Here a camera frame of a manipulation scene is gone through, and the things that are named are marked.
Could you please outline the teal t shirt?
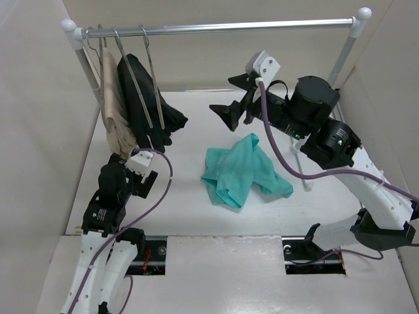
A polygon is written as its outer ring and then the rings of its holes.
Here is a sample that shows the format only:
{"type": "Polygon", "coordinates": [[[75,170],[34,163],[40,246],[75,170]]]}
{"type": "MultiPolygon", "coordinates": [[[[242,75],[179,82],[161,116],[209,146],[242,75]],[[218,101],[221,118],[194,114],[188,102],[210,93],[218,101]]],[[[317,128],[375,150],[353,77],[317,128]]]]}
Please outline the teal t shirt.
{"type": "Polygon", "coordinates": [[[263,194],[280,198],[288,198],[294,192],[292,184],[278,175],[254,133],[229,149],[209,148],[205,165],[201,179],[213,205],[241,209],[254,184],[261,188],[263,194]]]}

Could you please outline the metal clothes hanger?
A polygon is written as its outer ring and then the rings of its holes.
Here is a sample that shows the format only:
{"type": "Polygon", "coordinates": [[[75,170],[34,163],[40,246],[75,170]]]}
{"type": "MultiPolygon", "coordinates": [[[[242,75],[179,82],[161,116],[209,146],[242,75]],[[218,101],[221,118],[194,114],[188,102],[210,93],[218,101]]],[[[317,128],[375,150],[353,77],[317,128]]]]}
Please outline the metal clothes hanger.
{"type": "Polygon", "coordinates": [[[155,70],[154,70],[154,67],[153,67],[153,61],[152,61],[152,57],[151,57],[150,42],[149,42],[148,34],[147,34],[145,28],[142,25],[139,25],[139,28],[143,32],[143,42],[144,42],[147,57],[148,57],[149,68],[150,68],[151,78],[152,78],[152,82],[153,82],[153,88],[154,88],[155,99],[156,99],[156,108],[157,108],[157,112],[158,112],[160,127],[162,128],[162,130],[165,130],[165,122],[164,122],[164,116],[163,116],[163,112],[162,112],[160,92],[159,92],[159,89],[158,89],[156,76],[155,76],[155,70]]]}

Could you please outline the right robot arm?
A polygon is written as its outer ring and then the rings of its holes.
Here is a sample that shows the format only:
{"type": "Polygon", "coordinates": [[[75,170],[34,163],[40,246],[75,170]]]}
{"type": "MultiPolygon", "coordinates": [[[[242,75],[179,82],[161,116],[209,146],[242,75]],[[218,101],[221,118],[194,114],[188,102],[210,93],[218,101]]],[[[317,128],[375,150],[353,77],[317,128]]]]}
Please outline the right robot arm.
{"type": "Polygon", "coordinates": [[[375,251],[414,246],[418,218],[418,198],[401,190],[385,178],[369,158],[360,138],[344,122],[331,118],[340,99],[330,84],[316,76],[298,79],[293,93],[279,97],[270,85],[256,74],[229,78],[245,91],[230,105],[212,105],[217,114],[234,131],[239,122],[263,122],[274,154],[288,172],[292,172],[272,134],[277,129],[302,141],[300,151],[321,168],[311,179],[336,177],[361,203],[359,212],[331,224],[314,224],[302,242],[309,257],[325,251],[360,243],[375,251]]]}

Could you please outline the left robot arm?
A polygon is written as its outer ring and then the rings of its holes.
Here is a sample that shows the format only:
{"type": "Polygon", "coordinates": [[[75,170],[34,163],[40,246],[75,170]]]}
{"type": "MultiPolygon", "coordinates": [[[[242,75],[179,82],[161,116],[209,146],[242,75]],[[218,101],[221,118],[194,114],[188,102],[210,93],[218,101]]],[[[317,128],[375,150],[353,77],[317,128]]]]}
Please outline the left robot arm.
{"type": "Polygon", "coordinates": [[[123,160],[112,154],[100,169],[98,189],[82,219],[81,249],[62,313],[111,313],[131,262],[145,254],[145,234],[129,228],[119,234],[132,196],[146,198],[157,172],[149,166],[154,154],[140,151],[123,160]]]}

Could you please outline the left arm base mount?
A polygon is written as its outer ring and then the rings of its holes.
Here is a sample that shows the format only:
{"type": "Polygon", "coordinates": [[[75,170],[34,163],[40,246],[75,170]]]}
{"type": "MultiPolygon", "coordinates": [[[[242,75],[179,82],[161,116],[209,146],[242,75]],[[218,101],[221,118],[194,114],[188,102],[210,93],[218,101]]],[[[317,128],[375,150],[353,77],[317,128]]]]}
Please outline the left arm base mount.
{"type": "Polygon", "coordinates": [[[145,250],[128,267],[127,275],[154,276],[166,273],[166,237],[147,237],[145,250]]]}

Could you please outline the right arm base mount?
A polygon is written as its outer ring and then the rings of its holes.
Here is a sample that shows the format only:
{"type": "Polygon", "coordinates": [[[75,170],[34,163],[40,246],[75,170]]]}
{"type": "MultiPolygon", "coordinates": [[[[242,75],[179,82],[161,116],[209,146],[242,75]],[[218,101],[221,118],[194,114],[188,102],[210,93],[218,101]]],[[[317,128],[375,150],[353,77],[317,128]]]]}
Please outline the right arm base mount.
{"type": "Polygon", "coordinates": [[[320,223],[310,227],[305,236],[282,237],[287,275],[346,275],[341,253],[324,251],[312,242],[320,223]]]}

